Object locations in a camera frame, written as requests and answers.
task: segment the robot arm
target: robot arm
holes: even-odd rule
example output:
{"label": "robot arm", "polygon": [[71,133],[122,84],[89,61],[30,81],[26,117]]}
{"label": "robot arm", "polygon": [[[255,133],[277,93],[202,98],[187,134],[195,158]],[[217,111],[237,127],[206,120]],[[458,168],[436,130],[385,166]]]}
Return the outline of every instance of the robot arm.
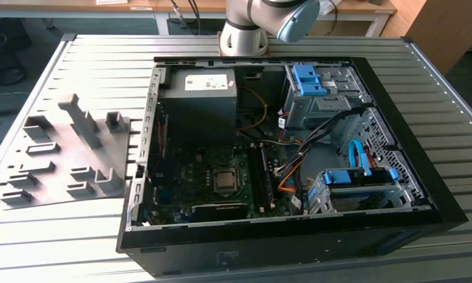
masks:
{"label": "robot arm", "polygon": [[318,11],[318,0],[227,0],[221,52],[227,56],[262,55],[267,33],[283,42],[295,42],[309,31]]}

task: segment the yellow wire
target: yellow wire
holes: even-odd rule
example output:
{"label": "yellow wire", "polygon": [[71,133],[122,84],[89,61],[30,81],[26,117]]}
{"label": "yellow wire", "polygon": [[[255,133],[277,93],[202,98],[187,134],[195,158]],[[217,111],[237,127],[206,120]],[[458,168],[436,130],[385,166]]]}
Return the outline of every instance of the yellow wire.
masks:
{"label": "yellow wire", "polygon": [[242,88],[243,90],[247,90],[247,91],[254,95],[254,97],[259,100],[261,105],[263,106],[263,113],[262,113],[262,115],[261,115],[259,121],[258,121],[257,123],[254,123],[253,125],[249,125],[249,126],[243,126],[243,127],[241,127],[241,128],[237,128],[237,130],[241,131],[241,130],[247,130],[247,129],[250,129],[250,128],[254,128],[255,126],[259,125],[261,122],[263,122],[265,117],[267,116],[267,105],[265,104],[265,101],[263,101],[263,99],[261,99],[259,95],[258,95],[254,91],[251,91],[247,87],[238,87],[238,88]]}

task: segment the ram slot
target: ram slot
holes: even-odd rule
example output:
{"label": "ram slot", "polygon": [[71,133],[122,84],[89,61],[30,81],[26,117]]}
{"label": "ram slot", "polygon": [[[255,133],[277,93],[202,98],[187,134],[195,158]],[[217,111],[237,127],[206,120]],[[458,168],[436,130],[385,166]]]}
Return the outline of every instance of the ram slot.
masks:
{"label": "ram slot", "polygon": [[273,188],[269,176],[263,147],[251,144],[246,147],[247,166],[250,170],[250,183],[253,193],[253,206],[255,212],[262,213],[265,210],[274,208]]}

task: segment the slotted aluminum table surface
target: slotted aluminum table surface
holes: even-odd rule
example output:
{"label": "slotted aluminum table surface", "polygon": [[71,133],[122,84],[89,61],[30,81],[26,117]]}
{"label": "slotted aluminum table surface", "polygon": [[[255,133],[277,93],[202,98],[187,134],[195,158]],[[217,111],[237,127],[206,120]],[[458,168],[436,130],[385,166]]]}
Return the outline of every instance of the slotted aluminum table surface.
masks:
{"label": "slotted aluminum table surface", "polygon": [[[0,170],[5,166],[1,157],[14,136],[22,134],[19,127],[30,109],[47,109],[61,93],[71,92],[93,117],[118,110],[131,119],[126,171],[131,176],[153,58],[214,56],[217,39],[145,35],[63,39],[0,146]],[[462,99],[416,46],[401,39],[329,37],[295,44],[270,40],[269,45],[273,56],[338,55],[369,60],[469,222],[382,257],[178,275],[163,280],[253,278],[251,282],[262,282],[266,277],[273,282],[472,282],[472,111]],[[122,199],[99,199],[0,212],[0,281],[153,280],[125,255],[114,252],[121,207]]]}

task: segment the white label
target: white label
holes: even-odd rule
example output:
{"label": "white label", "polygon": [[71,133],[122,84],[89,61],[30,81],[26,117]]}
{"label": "white label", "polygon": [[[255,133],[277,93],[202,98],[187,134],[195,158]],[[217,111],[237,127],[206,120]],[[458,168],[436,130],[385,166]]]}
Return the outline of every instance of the white label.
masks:
{"label": "white label", "polygon": [[335,83],[333,81],[322,81],[321,85],[323,87],[335,87]]}
{"label": "white label", "polygon": [[279,129],[283,129],[285,128],[285,119],[283,118],[278,118],[277,119],[277,127],[279,128]]}
{"label": "white label", "polygon": [[134,11],[151,11],[150,7],[129,7],[129,10]]}
{"label": "white label", "polygon": [[185,77],[185,90],[226,90],[226,75],[187,75]]}
{"label": "white label", "polygon": [[291,202],[293,206],[297,209],[299,209],[299,200],[298,200],[298,198],[295,196],[291,197],[290,202]]}

